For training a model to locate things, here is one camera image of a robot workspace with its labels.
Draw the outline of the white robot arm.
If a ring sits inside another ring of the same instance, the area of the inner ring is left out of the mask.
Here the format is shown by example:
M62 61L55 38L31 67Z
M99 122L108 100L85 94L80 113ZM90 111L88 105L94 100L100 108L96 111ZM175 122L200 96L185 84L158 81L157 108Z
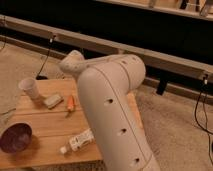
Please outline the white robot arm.
M85 59L73 50L60 69L77 82L79 102L107 170L160 171L127 101L145 78L144 62L134 54Z

